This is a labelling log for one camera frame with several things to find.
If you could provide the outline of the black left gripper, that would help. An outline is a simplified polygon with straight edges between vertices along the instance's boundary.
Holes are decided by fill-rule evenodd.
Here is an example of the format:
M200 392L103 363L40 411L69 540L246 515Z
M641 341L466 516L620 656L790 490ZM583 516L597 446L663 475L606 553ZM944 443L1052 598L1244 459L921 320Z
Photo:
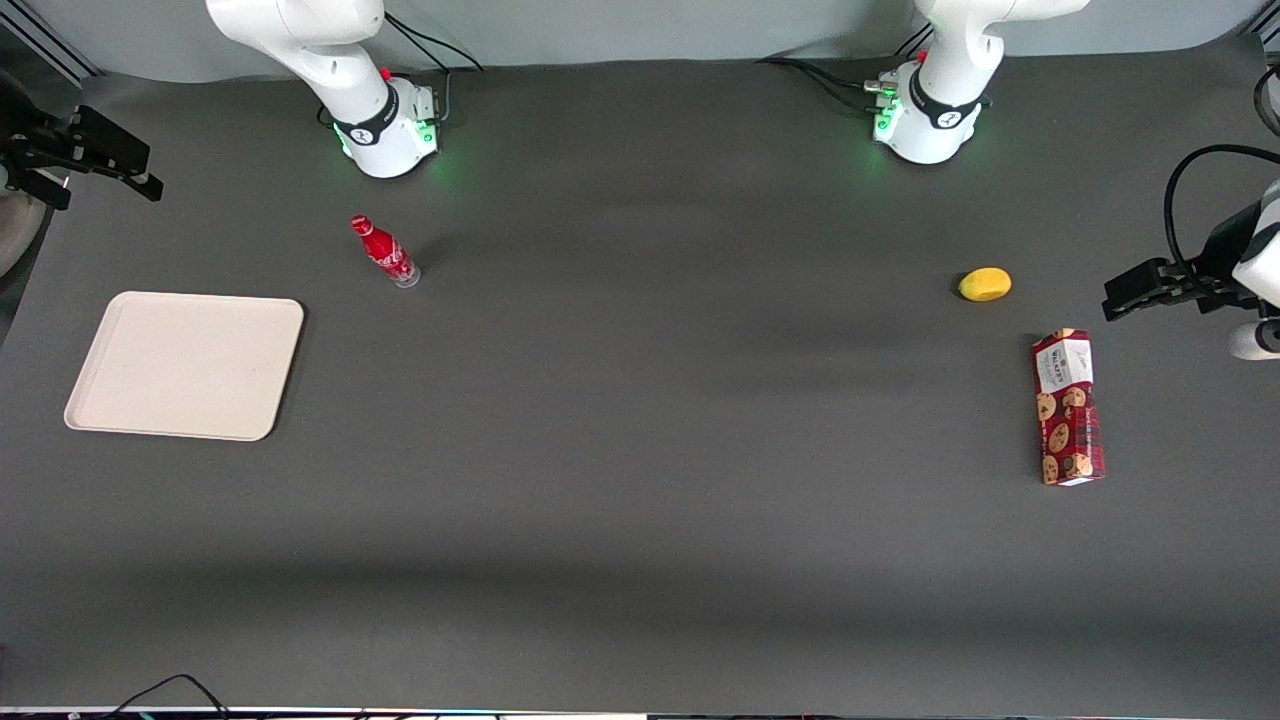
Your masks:
M1116 322L1137 310L1196 302L1201 313L1222 307L1263 313L1265 301L1233 277L1244 258L1263 204L1257 200L1208 234L1199 255L1188 259L1178 242L1172 210L1167 211L1167 245L1172 263L1151 258L1103 283L1103 318ZM1169 269L1178 270L1178 279Z

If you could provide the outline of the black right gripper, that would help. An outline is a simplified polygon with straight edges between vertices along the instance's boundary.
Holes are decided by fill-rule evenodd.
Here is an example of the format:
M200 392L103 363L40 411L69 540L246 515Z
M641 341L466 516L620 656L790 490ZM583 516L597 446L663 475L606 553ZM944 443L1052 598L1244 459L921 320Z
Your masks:
M76 170L74 152L96 167L92 173L119 181L157 202L164 183L148 173L150 146L101 111L73 97L40 95L9 72L1 73L3 188L26 193L52 210L69 208L65 181Z

